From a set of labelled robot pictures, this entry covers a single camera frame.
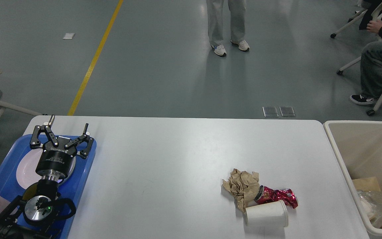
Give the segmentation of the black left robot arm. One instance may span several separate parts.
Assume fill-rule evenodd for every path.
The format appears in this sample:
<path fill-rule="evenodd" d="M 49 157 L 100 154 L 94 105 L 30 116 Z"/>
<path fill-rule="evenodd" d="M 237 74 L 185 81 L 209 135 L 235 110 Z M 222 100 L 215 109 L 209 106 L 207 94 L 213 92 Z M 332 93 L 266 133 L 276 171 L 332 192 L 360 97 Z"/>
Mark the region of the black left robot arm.
<path fill-rule="evenodd" d="M 94 162 L 96 140 L 48 123 L 19 138 L 0 166 L 0 239 L 65 239 Z"/>

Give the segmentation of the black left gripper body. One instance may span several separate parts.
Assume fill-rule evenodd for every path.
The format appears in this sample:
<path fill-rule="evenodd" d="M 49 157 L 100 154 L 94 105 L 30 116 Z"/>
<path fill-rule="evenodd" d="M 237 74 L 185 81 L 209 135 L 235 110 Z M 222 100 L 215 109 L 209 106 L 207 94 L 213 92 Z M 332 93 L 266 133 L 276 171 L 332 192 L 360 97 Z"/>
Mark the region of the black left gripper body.
<path fill-rule="evenodd" d="M 62 180 L 68 175 L 76 155 L 76 148 L 43 148 L 36 167 L 36 173 L 42 177 L 50 175 L 58 176 L 58 180 Z"/>

